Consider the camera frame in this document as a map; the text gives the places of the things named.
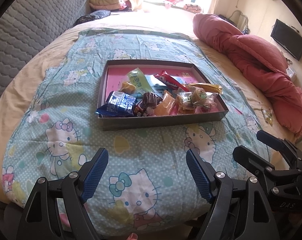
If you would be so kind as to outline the person's left hand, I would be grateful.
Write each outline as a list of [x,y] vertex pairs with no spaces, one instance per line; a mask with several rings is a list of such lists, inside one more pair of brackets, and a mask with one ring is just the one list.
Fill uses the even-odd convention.
[[126,240],[138,240],[138,235],[135,233],[131,233]]

